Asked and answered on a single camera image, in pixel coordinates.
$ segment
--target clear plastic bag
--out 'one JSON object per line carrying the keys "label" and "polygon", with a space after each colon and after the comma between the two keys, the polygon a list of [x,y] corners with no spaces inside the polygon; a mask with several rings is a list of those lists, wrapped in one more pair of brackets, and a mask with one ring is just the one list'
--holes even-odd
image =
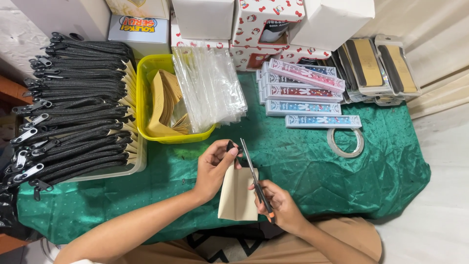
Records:
{"label": "clear plastic bag", "polygon": [[230,124],[246,115],[248,106],[227,50],[173,47],[174,70],[193,133],[213,124]]}

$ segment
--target person's lap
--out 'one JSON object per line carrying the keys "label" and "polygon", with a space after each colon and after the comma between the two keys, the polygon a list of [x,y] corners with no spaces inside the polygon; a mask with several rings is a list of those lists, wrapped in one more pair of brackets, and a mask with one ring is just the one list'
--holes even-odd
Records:
{"label": "person's lap", "polygon": [[[340,241],[369,255],[376,261],[381,257],[381,239],[373,224],[363,218],[340,217],[313,222]],[[115,262],[116,264],[202,264],[207,263],[183,240],[139,246]],[[329,263],[327,258],[304,240],[284,233],[273,238],[252,255],[236,264],[299,264]]]}

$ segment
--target scissor blade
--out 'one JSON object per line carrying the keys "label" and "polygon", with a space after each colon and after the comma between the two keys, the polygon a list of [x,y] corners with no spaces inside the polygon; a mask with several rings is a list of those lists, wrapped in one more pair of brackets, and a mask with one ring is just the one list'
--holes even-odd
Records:
{"label": "scissor blade", "polygon": [[254,179],[254,184],[257,184],[257,177],[254,172],[254,167],[252,166],[252,161],[251,161],[251,157],[249,156],[248,149],[246,148],[246,142],[244,142],[244,139],[240,139],[240,140],[241,140],[242,148],[244,149],[244,154],[246,155],[246,160],[248,160],[249,169],[251,170],[252,178]]}

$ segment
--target roll of tape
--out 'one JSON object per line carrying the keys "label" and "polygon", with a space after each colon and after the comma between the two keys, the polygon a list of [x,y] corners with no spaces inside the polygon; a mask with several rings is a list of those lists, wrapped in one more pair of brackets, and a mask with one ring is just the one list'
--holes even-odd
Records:
{"label": "roll of tape", "polygon": [[352,128],[352,131],[355,133],[356,136],[356,149],[352,153],[347,153],[341,150],[335,143],[335,128],[329,128],[329,130],[327,131],[327,143],[329,143],[329,146],[331,147],[333,152],[344,158],[353,158],[360,155],[360,153],[363,151],[364,146],[363,135],[360,129]]}

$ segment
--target green fabric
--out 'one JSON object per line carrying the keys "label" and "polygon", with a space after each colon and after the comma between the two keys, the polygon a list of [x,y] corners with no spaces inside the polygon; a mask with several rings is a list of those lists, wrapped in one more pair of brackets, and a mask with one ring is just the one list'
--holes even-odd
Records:
{"label": "green fabric", "polygon": [[[329,148],[326,129],[286,129],[282,117],[266,117],[259,106],[252,73],[239,74],[248,102],[248,115],[238,124],[216,129],[209,139],[190,144],[148,144],[143,172],[55,186],[33,199],[23,184],[18,195],[22,224],[56,244],[69,243],[116,216],[190,190],[197,176],[197,157],[215,140],[246,140],[261,179],[288,190],[303,214],[361,213],[379,218],[401,212],[430,180],[405,105],[378,107],[356,103],[342,106],[344,115],[359,115],[364,150],[356,158],[342,158]],[[356,147],[351,130],[337,131],[338,145]],[[207,204],[183,215],[146,243],[179,239],[198,229],[243,222],[217,218],[219,193]]]}

